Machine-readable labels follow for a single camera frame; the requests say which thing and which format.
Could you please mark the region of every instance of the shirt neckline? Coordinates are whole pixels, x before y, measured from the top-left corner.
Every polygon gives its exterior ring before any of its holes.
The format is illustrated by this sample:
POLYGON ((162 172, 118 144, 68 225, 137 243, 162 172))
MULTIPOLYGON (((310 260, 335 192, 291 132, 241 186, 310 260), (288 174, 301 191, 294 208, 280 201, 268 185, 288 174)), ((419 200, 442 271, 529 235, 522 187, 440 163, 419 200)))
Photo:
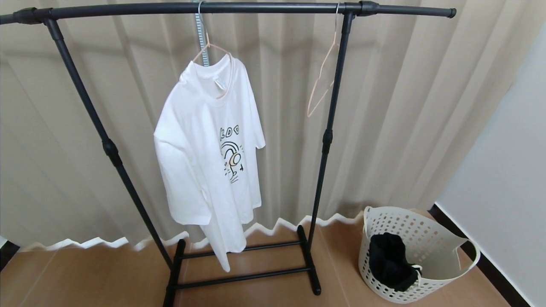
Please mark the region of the shirt neckline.
POLYGON ((225 103, 225 98, 227 97, 228 93, 231 90, 232 83, 233 83, 233 75, 234 75, 234 59, 231 53, 225 54, 220 61, 218 61, 216 64, 211 66, 202 66, 194 61, 191 61, 189 65, 193 68, 192 74, 196 78, 195 85, 199 89, 199 91, 207 97, 206 102, 208 104, 211 104, 216 107, 221 107, 225 103), (229 72, 229 82, 226 90, 223 94, 221 94, 218 97, 211 96, 207 90, 203 88, 203 85, 201 82, 199 82, 199 79, 213 79, 214 77, 218 77, 219 73, 226 68, 227 65, 230 65, 230 72, 229 72))

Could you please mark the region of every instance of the black baseboard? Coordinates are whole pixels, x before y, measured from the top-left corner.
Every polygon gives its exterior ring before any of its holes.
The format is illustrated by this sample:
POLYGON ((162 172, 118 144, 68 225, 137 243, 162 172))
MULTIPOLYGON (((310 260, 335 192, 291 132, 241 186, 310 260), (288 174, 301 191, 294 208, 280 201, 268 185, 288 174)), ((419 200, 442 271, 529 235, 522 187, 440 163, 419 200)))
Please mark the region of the black baseboard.
POLYGON ((13 255, 19 250, 19 247, 10 241, 7 241, 0 249, 0 271, 13 258, 13 255))
MULTIPOLYGON (((467 238, 467 236, 465 236, 457 225, 455 225, 455 223, 448 218, 436 204, 432 206, 429 213, 438 223, 440 223, 443 227, 446 227, 452 233, 462 238, 467 238)), ((470 259, 475 258, 476 252, 470 242, 464 243, 461 248, 470 257, 470 259)), ((489 279, 493 286, 497 288, 510 306, 530 307, 530 305, 523 299, 518 291, 515 290, 512 284, 508 282, 504 275, 502 275, 501 272, 499 272, 499 270, 483 254, 478 261, 478 268, 482 271, 485 277, 489 279)))

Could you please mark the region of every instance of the white plastic laundry basket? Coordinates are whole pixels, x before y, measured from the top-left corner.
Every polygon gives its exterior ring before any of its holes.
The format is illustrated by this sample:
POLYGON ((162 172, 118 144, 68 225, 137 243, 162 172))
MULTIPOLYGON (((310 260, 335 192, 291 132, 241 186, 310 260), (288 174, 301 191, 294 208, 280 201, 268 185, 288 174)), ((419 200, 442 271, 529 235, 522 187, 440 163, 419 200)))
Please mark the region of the white plastic laundry basket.
POLYGON ((364 210, 364 235, 360 246, 358 267, 366 284, 377 295, 398 304, 408 304, 440 289, 472 269, 480 258, 478 246, 476 259, 468 268, 461 269, 457 247, 468 239, 458 237, 437 222, 415 212, 397 207, 367 207, 364 210), (370 270, 370 238, 374 234, 397 234, 406 245, 406 259, 422 269, 422 276, 404 292, 397 292, 378 282, 370 270))

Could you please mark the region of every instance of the horizontal rod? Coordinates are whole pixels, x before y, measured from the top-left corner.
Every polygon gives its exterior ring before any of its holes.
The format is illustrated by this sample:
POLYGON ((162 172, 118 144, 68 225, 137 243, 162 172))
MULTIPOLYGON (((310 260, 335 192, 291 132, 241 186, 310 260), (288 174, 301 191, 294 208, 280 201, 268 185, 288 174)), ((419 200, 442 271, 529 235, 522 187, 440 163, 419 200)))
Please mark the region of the horizontal rod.
MULTIPOLYGON (((195 14, 199 3, 125 3, 88 5, 83 7, 23 9, 0 16, 0 24, 40 23, 44 19, 66 19, 112 15, 143 14, 195 14)), ((279 14, 339 14, 355 16, 374 14, 405 14, 428 16, 455 16, 455 9, 422 8, 397 5, 380 5, 372 1, 340 3, 293 3, 293 2, 203 2, 201 13, 279 13, 279 14)))
MULTIPOLYGON (((275 243, 275 244, 255 245, 255 246, 249 246, 245 248, 243 252, 271 249, 273 247, 292 246, 292 245, 299 245, 299 244, 301 244, 300 241, 290 241, 290 242, 282 242, 282 243, 275 243)), ((206 256, 214 256, 214 252, 188 253, 178 258, 190 259, 190 258, 199 258, 199 257, 206 257, 206 256)))
POLYGON ((202 286, 224 284, 226 282, 232 282, 232 281, 241 281, 241 280, 249 280, 249 279, 277 276, 277 275, 285 275, 285 274, 291 274, 291 273, 299 273, 299 272, 305 272, 305 271, 309 271, 309 270, 311 270, 311 268, 302 267, 302 268, 280 270, 280 271, 273 271, 273 272, 267 272, 267 273, 258 273, 258 274, 243 275, 243 276, 236 276, 236 277, 229 277, 229 278, 222 278, 222 279, 197 281, 197 282, 190 282, 188 284, 178 284, 176 286, 176 288, 177 289, 188 289, 188 288, 195 288, 195 287, 202 287, 202 286))

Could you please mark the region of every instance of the shirt tag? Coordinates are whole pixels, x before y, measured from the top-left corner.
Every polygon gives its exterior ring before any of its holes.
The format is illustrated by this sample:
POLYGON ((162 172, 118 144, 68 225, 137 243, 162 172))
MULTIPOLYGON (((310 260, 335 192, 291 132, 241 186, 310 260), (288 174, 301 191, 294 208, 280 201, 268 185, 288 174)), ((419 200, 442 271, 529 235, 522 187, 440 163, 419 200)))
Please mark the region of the shirt tag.
POLYGON ((218 77, 215 77, 215 78, 214 78, 214 82, 216 83, 216 85, 217 85, 222 91, 225 91, 225 90, 226 90, 225 84, 224 84, 218 77))

